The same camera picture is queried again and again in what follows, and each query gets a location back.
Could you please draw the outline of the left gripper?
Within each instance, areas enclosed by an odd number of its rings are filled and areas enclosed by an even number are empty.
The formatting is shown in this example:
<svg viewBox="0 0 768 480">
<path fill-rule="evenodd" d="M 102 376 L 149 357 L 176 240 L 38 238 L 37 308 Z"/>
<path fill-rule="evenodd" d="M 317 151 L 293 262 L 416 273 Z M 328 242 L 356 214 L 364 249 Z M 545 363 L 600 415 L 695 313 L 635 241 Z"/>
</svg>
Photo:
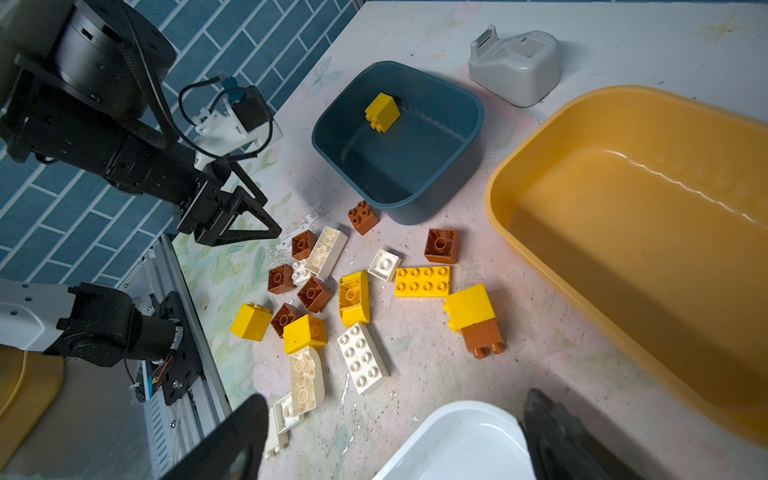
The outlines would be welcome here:
<svg viewBox="0 0 768 480">
<path fill-rule="evenodd" d="M 234 174 L 231 191 L 223 186 Z M 203 246 L 276 239 L 282 228 L 266 211 L 267 198 L 239 162 L 214 160 L 200 172 L 187 200 L 175 208 L 176 230 Z"/>
</svg>

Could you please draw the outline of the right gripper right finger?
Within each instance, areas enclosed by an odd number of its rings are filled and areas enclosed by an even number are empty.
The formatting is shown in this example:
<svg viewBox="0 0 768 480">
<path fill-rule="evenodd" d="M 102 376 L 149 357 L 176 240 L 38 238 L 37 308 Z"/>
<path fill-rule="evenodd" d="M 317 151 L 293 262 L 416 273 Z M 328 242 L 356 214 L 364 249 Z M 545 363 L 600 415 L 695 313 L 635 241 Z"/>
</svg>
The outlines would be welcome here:
<svg viewBox="0 0 768 480">
<path fill-rule="evenodd" d="M 539 389 L 527 393 L 522 429 L 537 479 L 638 479 L 566 407 Z"/>
</svg>

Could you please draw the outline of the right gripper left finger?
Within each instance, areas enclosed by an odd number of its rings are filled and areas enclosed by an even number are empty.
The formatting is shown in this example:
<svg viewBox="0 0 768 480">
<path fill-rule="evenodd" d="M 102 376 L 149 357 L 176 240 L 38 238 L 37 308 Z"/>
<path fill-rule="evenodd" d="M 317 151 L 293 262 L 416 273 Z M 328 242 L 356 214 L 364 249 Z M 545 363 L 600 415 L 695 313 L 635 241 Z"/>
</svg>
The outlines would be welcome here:
<svg viewBox="0 0 768 480">
<path fill-rule="evenodd" d="M 257 479 L 269 418 L 266 399 L 251 395 L 163 479 Z"/>
</svg>

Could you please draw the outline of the yellow lego brick front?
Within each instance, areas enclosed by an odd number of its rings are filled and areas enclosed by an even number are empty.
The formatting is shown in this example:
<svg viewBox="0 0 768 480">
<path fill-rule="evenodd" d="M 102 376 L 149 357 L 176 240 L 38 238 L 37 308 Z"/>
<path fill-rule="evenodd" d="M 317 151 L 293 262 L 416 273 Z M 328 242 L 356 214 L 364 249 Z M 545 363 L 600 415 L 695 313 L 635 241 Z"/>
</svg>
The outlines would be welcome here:
<svg viewBox="0 0 768 480">
<path fill-rule="evenodd" d="M 272 312 L 253 302 L 247 302 L 241 305 L 230 332 L 238 338 L 261 342 L 270 326 Z"/>
</svg>

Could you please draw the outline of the cream 2x4 lego brick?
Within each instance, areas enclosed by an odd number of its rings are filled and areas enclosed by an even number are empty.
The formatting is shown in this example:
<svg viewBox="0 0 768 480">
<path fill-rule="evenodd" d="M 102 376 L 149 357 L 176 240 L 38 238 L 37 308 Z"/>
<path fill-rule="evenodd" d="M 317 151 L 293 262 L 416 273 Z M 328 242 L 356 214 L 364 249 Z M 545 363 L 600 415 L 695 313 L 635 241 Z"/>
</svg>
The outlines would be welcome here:
<svg viewBox="0 0 768 480">
<path fill-rule="evenodd" d="M 348 237 L 343 232 L 324 227 L 308 258 L 293 262 L 293 283 L 303 286 L 311 276 L 327 280 L 347 240 Z"/>
</svg>

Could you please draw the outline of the brown 2x2 lego brick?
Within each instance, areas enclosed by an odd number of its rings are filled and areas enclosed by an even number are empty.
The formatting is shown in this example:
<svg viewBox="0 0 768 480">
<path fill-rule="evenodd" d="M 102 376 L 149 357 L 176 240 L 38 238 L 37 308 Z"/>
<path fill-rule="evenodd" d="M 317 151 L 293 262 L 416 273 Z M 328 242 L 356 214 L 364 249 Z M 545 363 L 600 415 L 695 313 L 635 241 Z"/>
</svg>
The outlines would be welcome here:
<svg viewBox="0 0 768 480">
<path fill-rule="evenodd" d="M 379 218 L 365 200 L 351 208 L 347 216 L 354 230 L 360 235 L 365 235 L 379 223 Z"/>
</svg>

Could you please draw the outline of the small white 2x2 lego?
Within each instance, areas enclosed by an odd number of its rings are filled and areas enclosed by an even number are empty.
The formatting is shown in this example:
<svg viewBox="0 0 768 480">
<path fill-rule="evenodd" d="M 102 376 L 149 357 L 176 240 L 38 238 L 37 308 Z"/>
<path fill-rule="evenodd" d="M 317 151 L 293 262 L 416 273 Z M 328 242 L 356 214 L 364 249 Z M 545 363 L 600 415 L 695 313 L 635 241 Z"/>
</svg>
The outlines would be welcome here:
<svg viewBox="0 0 768 480">
<path fill-rule="evenodd" d="M 379 249 L 368 267 L 368 273 L 382 281 L 391 282 L 402 259 L 389 251 Z"/>
</svg>

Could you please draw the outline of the yellow square lego brick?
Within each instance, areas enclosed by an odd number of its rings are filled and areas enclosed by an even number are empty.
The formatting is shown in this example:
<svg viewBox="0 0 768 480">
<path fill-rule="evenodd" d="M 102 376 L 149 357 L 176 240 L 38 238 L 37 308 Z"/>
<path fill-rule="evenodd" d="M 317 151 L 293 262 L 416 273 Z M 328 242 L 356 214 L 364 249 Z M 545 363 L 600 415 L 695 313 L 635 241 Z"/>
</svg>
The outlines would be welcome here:
<svg viewBox="0 0 768 480">
<path fill-rule="evenodd" d="M 394 98 L 385 93 L 379 93 L 365 109 L 366 120 L 379 133 L 386 133 L 399 117 L 400 111 Z"/>
</svg>

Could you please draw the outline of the brown upturned lego brick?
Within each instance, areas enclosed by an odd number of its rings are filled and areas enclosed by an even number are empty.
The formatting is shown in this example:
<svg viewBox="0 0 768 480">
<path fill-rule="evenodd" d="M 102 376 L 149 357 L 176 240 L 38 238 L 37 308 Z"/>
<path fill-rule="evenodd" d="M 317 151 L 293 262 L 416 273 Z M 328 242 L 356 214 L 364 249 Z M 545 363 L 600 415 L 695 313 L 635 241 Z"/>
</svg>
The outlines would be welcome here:
<svg viewBox="0 0 768 480">
<path fill-rule="evenodd" d="M 429 230 L 424 249 L 424 256 L 429 262 L 454 265 L 458 261 L 458 253 L 459 236 L 456 230 Z"/>
</svg>

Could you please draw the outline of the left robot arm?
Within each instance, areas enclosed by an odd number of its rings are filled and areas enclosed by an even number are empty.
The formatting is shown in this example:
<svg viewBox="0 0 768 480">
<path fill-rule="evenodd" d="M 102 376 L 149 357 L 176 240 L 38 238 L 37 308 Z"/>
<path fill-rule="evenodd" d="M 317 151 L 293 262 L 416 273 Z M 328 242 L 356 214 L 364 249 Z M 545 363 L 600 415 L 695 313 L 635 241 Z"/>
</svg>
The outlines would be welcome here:
<svg viewBox="0 0 768 480">
<path fill-rule="evenodd" d="M 9 156 L 64 162 L 131 195 L 173 204 L 205 246 L 273 239 L 281 229 L 234 147 L 203 148 L 175 124 L 161 82 L 176 54 L 122 1 L 19 1 L 1 21 L 1 136 Z M 111 367 L 175 353 L 176 316 L 146 316 L 120 290 L 3 280 L 1 341 Z"/>
</svg>

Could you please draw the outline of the cream lego brick front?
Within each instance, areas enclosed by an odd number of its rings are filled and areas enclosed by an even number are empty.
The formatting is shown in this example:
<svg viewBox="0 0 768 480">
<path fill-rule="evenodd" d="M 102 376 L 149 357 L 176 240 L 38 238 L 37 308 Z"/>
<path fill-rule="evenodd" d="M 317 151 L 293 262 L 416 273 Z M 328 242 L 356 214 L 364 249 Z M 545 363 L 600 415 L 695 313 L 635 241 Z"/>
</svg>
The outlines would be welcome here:
<svg viewBox="0 0 768 480">
<path fill-rule="evenodd" d="M 296 413 L 293 407 L 292 394 L 288 393 L 269 408 L 271 415 L 268 426 L 268 436 L 265 442 L 262 459 L 267 460 L 284 450 L 289 443 L 288 432 L 304 420 L 303 413 Z"/>
</svg>

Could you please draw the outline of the cream curved lego brick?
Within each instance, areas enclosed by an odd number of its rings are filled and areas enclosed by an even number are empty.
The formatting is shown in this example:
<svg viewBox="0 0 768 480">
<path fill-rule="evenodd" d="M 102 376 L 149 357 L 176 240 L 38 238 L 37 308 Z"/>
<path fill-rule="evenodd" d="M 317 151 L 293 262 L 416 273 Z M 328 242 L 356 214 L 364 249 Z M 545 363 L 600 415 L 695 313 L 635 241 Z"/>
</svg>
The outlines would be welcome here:
<svg viewBox="0 0 768 480">
<path fill-rule="evenodd" d="M 289 377 L 295 416 L 314 410 L 324 401 L 323 367 L 314 347 L 305 347 L 289 356 Z"/>
</svg>

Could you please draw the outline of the white plastic bin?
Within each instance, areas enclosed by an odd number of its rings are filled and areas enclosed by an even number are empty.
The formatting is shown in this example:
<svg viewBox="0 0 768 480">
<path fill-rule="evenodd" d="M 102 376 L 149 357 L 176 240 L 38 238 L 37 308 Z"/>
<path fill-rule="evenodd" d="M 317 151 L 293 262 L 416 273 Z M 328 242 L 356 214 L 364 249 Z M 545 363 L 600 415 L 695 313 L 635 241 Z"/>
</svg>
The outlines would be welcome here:
<svg viewBox="0 0 768 480">
<path fill-rule="evenodd" d="M 524 430 L 507 411 L 457 401 L 430 414 L 376 479 L 533 479 Z"/>
</svg>

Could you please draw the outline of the yellow lego brick centre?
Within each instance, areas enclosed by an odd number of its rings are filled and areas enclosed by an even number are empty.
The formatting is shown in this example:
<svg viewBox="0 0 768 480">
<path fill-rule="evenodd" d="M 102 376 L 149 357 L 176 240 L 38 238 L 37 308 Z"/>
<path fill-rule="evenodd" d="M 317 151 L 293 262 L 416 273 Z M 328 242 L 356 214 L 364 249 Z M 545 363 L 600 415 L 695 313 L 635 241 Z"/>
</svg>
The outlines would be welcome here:
<svg viewBox="0 0 768 480">
<path fill-rule="evenodd" d="M 322 348 L 327 344 L 325 322 L 313 315 L 304 315 L 284 328 L 283 340 L 287 355 L 306 347 Z"/>
</svg>

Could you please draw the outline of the white 2x4 lego brick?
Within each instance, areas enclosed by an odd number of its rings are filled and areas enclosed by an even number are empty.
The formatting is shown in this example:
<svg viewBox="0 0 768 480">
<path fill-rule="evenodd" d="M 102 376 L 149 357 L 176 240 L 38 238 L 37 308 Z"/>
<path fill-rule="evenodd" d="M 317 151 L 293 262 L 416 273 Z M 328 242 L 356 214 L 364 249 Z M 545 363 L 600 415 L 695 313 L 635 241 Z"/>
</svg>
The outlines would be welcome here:
<svg viewBox="0 0 768 480">
<path fill-rule="evenodd" d="M 354 324 L 338 337 L 337 343 L 359 395 L 371 393 L 389 377 L 365 324 Z"/>
</svg>

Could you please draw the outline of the yellow curved lego brick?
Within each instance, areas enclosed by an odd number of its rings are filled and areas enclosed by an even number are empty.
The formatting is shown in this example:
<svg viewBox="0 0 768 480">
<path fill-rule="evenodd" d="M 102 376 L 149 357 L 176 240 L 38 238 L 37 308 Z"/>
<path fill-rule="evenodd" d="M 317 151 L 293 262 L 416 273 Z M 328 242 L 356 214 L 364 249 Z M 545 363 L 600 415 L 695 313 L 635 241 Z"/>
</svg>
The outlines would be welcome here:
<svg viewBox="0 0 768 480">
<path fill-rule="evenodd" d="M 341 278 L 339 283 L 339 315 L 343 325 L 369 323 L 370 296 L 368 272 L 363 270 Z"/>
</svg>

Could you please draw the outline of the yellow brown stacked lego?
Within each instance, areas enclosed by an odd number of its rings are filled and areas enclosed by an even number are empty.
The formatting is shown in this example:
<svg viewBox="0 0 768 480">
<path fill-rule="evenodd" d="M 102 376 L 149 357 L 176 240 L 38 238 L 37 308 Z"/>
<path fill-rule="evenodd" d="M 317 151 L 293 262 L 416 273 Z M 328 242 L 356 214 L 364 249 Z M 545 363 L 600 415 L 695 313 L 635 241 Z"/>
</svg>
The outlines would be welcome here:
<svg viewBox="0 0 768 480">
<path fill-rule="evenodd" d="M 505 350 L 496 313 L 483 284 L 449 295 L 443 309 L 449 317 L 449 328 L 461 335 L 466 350 L 476 359 Z"/>
</svg>

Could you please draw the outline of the dark teal plastic bin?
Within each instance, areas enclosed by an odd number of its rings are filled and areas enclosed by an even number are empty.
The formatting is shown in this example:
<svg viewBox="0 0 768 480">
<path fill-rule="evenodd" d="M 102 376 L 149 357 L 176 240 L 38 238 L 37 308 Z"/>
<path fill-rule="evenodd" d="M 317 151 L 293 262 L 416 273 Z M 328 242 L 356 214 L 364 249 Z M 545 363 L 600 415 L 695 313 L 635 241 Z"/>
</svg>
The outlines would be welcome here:
<svg viewBox="0 0 768 480">
<path fill-rule="evenodd" d="M 364 110 L 384 93 L 401 113 L 385 133 Z M 394 61 L 371 64 L 319 117 L 315 150 L 366 200 L 401 225 L 434 216 L 483 158 L 485 109 L 472 91 Z"/>
</svg>

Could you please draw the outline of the yellow 2x4 lego brick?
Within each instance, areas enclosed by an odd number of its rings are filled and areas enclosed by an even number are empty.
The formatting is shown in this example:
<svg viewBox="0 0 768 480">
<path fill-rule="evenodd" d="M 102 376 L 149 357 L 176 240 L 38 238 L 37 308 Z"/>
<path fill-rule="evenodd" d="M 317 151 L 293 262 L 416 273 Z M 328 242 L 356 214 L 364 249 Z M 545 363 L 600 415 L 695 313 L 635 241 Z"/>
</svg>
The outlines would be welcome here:
<svg viewBox="0 0 768 480">
<path fill-rule="evenodd" d="M 398 298 L 444 298 L 451 290 L 451 268 L 398 268 L 394 294 Z"/>
</svg>

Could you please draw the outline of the yellow plastic bin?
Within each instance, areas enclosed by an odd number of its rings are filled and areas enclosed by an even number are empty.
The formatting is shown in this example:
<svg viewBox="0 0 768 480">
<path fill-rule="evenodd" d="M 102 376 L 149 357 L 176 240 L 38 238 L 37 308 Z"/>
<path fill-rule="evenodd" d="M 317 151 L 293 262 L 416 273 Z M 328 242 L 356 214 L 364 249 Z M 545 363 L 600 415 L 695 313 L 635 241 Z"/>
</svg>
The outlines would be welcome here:
<svg viewBox="0 0 768 480">
<path fill-rule="evenodd" d="M 508 245 L 671 393 L 767 442 L 767 126 L 614 86 L 555 112 L 494 171 Z"/>
</svg>

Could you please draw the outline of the grey tape dispenser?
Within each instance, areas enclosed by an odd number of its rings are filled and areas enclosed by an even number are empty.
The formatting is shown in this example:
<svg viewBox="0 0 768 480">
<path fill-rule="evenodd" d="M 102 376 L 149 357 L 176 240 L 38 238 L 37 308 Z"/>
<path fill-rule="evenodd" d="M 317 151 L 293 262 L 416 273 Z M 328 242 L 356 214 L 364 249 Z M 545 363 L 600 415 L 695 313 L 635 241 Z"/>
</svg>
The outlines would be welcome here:
<svg viewBox="0 0 768 480">
<path fill-rule="evenodd" d="M 508 103 L 527 108 L 560 82 L 560 49 L 549 33 L 534 30 L 501 38 L 493 25 L 470 44 L 471 80 Z"/>
</svg>

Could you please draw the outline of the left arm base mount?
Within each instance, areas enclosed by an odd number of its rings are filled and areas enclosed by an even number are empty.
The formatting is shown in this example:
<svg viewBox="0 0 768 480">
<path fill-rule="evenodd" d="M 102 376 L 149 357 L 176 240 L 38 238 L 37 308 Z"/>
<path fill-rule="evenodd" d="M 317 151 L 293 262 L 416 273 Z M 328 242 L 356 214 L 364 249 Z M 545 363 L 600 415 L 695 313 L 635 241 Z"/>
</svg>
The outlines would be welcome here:
<svg viewBox="0 0 768 480">
<path fill-rule="evenodd" d="M 180 400 L 203 373 L 189 318 L 178 292 L 171 291 L 162 301 L 149 295 L 152 311 L 140 317 L 138 340 L 128 358 L 160 361 L 160 370 L 152 372 L 167 406 Z"/>
</svg>

